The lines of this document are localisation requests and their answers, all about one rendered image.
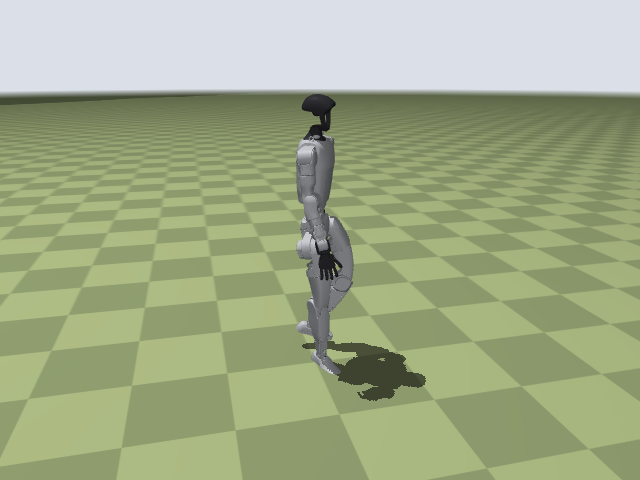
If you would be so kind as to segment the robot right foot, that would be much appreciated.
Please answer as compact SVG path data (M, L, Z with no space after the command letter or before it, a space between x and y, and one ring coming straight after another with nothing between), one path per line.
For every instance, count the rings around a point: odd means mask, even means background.
M312 353L311 360L317 363L322 369L324 369L325 371L331 374L341 373L340 368L334 364L334 362L330 359L329 356L325 357L322 354L322 358L323 359L320 359L317 357L316 350Z

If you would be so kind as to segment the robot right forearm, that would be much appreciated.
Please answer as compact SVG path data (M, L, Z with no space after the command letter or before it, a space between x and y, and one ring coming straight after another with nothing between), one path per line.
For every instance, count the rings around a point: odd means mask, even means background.
M312 235L317 243L319 252L328 250L326 239L326 230L323 228L322 212L317 210L317 201L313 196L307 196L304 199L304 213L310 228L313 229Z

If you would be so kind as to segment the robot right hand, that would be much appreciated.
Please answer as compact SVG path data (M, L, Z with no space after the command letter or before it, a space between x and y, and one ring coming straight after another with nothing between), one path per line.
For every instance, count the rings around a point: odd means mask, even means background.
M325 270L325 277L326 277L325 279L326 279L326 281L329 279L327 270L329 270L329 272L330 272L330 277L331 277L330 279L331 280L333 280L332 269L334 270L335 276L338 277L338 272L337 272L337 269L335 267L336 266L335 263L339 266L339 268L342 269L342 264L337 259L334 258L333 254L330 253L331 248L330 248L330 244L329 244L328 239L327 239L327 243L328 243L328 247L329 247L328 250L324 250L324 251L319 252L317 243L315 242L315 247L316 247L317 254L320 255L320 258L319 258L320 280L323 280L323 278L324 278L324 276L323 276L323 269L324 269Z

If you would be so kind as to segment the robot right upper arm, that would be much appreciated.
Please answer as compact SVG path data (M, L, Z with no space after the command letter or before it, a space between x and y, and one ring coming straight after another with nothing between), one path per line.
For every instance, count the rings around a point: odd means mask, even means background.
M317 164L317 153L315 146L303 146L296 154L296 162L299 168L300 186L302 193L302 202L307 196L313 196L317 201L317 208L322 205L322 197L314 192L316 184L315 166Z

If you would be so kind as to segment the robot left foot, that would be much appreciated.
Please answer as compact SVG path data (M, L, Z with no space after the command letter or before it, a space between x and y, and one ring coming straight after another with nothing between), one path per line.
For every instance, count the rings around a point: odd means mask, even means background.
M313 334L311 332L311 328L309 327L309 321L305 321L304 320L304 321L299 322L297 324L297 326L296 326L296 330L299 333L303 333L303 334L307 334L307 335L313 336ZM328 336L327 341L331 340L332 337L333 337L333 334L329 331L329 336Z

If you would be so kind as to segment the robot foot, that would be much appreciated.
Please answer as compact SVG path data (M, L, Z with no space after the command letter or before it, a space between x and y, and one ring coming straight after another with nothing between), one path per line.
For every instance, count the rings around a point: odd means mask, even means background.
M334 362L330 359L329 356L325 357L322 354L322 358L323 359L320 359L317 357L316 350L312 353L311 360L317 363L322 369L324 369L325 371L331 374L341 373L340 368L334 364Z
M299 322L297 324L297 326L296 326L296 330L299 333L303 333L303 334L307 334L307 335L313 336L313 334L311 332L311 328L309 327L309 321L305 321L304 320L304 321ZM331 340L332 337L333 337L333 334L329 331L329 336L328 336L327 341Z

